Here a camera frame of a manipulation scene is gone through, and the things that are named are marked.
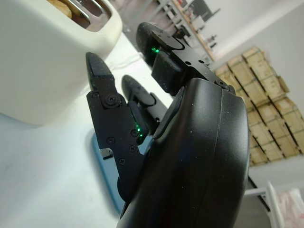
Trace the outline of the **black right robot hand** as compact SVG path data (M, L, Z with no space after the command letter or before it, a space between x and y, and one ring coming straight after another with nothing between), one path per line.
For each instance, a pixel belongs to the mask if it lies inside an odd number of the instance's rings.
M143 22L136 42L169 108L130 76L85 56L98 147L110 150L125 204L119 228L230 228L249 168L245 103L184 41Z

